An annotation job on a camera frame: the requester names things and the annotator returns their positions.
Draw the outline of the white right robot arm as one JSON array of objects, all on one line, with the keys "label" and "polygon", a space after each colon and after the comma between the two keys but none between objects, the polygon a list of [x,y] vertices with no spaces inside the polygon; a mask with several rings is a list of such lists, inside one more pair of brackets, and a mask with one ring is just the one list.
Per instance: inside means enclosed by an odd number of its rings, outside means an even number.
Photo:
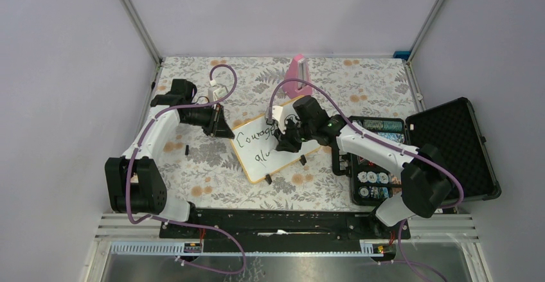
[{"label": "white right robot arm", "polygon": [[292,108],[294,119],[285,107],[275,105],[267,111],[268,123],[278,127],[277,151],[296,153],[304,142],[317,141],[365,158],[400,179],[401,192],[383,201],[368,222],[374,237],[387,237],[398,222],[413,216],[432,217],[453,189],[452,175],[437,147],[397,143],[352,123],[342,113],[329,116],[311,96],[297,99]]}]

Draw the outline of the yellow framed whiteboard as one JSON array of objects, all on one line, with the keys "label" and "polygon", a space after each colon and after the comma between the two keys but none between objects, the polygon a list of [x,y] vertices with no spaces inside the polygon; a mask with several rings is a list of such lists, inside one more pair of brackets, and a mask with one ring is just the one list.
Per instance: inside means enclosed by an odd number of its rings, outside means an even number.
[{"label": "yellow framed whiteboard", "polygon": [[278,140],[274,136],[276,127],[268,125],[265,114],[233,128],[235,138],[231,146],[240,162],[248,181],[256,184],[272,174],[298,163],[303,156],[318,151],[317,141],[304,142],[296,153],[275,150]]}]

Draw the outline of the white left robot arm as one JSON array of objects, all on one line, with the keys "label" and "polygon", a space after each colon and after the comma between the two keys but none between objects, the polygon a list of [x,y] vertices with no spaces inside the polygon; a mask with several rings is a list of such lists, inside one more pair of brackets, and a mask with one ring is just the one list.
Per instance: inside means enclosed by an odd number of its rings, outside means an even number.
[{"label": "white left robot arm", "polygon": [[150,116],[133,144],[120,157],[105,163],[105,178],[111,208],[132,216],[143,213],[164,221],[175,221],[175,230],[185,238],[199,231],[198,218],[190,214],[191,205],[170,194],[157,166],[163,148],[179,124],[201,127],[210,137],[233,139],[224,107],[220,103],[194,103],[195,84],[174,80],[170,91],[150,102]]}]

